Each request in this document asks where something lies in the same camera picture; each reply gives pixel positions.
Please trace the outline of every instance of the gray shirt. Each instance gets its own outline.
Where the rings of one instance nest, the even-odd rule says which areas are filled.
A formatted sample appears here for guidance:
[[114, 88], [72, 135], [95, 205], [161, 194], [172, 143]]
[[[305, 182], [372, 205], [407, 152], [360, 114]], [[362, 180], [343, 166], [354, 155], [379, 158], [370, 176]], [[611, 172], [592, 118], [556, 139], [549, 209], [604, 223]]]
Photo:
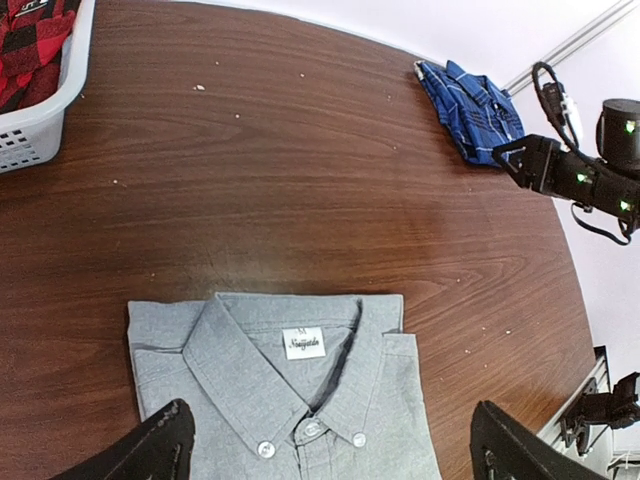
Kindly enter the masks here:
[[439, 479], [400, 295], [129, 303], [142, 419], [196, 422], [193, 480]]

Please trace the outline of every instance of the clothing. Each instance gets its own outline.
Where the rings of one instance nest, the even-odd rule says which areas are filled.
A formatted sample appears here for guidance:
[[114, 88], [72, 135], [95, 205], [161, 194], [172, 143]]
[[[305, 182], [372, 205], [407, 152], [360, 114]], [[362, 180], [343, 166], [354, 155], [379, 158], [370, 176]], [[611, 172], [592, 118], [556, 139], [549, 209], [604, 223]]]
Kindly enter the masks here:
[[500, 167], [493, 147], [524, 136], [518, 112], [506, 90], [486, 76], [470, 75], [449, 60], [442, 68], [416, 62], [416, 75], [433, 102], [462, 158], [477, 165]]
[[[402, 312], [400, 295], [131, 302], [141, 417], [187, 401], [193, 480], [439, 479]], [[326, 356], [287, 360], [283, 329], [316, 327]]]
[[79, 5], [80, 0], [0, 0], [0, 113], [56, 92], [62, 45]]

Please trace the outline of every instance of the white wall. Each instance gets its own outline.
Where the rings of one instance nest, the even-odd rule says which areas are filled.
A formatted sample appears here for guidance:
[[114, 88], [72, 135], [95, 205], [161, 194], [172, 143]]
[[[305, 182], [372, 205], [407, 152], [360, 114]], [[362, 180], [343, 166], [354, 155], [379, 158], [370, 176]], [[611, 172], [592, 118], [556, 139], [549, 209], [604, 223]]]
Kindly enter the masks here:
[[[607, 98], [640, 99], [640, 62], [636, 53], [640, 10], [580, 50], [555, 70], [567, 93], [578, 103], [585, 138], [582, 150], [596, 155], [595, 125]], [[546, 121], [533, 87], [514, 97], [527, 133], [557, 138]], [[569, 203], [556, 209], [571, 249], [587, 315], [596, 345], [607, 345], [613, 380], [640, 371], [640, 234], [634, 243], [619, 247], [591, 234], [571, 218]], [[618, 232], [617, 222], [604, 214], [589, 216], [590, 223]], [[640, 426], [614, 435], [616, 451], [640, 451]]]
[[615, 0], [201, 0], [265, 10], [354, 33], [440, 63], [455, 59], [497, 85]]

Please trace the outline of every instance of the wooden table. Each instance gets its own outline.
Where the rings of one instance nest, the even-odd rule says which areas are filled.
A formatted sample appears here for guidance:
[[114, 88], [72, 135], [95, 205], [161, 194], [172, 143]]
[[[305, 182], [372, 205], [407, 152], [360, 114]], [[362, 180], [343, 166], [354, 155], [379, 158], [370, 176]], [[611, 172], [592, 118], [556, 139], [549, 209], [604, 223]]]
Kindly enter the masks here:
[[445, 479], [470, 478], [479, 400], [550, 418], [594, 363], [558, 219], [463, 164], [413, 60], [262, 13], [99, 2], [60, 154], [0, 175], [0, 478], [137, 423], [130, 299], [404, 294]]

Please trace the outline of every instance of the white clothing tag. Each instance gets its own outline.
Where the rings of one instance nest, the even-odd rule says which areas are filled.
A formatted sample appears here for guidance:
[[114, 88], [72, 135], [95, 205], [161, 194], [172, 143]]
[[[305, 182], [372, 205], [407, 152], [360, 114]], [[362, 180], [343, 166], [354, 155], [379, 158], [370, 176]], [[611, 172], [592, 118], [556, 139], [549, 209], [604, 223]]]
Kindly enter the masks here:
[[282, 330], [287, 360], [325, 357], [322, 328], [288, 328]]

